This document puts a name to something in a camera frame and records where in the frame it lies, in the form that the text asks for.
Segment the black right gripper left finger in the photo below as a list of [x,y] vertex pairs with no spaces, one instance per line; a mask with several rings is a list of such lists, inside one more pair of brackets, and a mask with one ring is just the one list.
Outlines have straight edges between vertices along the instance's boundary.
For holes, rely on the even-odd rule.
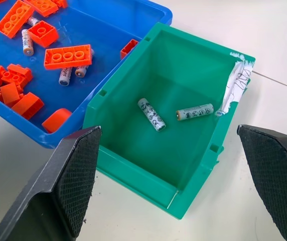
[[0,222],[0,241],[76,241],[94,185],[100,126],[63,138]]

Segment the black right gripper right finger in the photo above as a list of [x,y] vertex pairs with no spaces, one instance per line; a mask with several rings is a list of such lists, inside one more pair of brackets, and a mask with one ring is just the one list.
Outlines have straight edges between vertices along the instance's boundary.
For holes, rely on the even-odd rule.
[[256,190],[287,241],[287,135],[239,125],[240,137]]

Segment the green plastic bin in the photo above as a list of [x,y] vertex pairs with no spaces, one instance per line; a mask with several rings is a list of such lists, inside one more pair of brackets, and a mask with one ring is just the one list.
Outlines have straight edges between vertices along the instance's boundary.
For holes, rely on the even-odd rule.
[[223,150],[256,59],[157,23],[87,106],[97,169],[181,219]]

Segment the torn white paper label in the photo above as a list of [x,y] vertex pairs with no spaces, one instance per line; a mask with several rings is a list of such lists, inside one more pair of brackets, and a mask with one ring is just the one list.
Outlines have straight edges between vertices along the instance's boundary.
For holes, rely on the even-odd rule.
[[228,77],[224,97],[216,116],[223,116],[229,112],[232,102],[239,102],[251,77],[255,61],[247,60],[243,54],[230,52],[237,61]]

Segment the blue plastic tray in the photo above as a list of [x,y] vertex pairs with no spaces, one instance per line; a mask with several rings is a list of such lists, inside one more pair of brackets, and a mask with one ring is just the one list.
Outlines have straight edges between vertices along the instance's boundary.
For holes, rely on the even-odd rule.
[[0,4],[0,116],[47,148],[83,125],[120,52],[172,12],[149,0],[6,0]]

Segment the orange 2x2 toy brick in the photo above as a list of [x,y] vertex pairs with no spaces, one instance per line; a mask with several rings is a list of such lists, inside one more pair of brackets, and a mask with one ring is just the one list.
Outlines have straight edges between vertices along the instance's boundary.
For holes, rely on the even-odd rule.
[[57,29],[45,21],[40,21],[29,28],[28,34],[35,43],[43,48],[49,47],[59,39]]

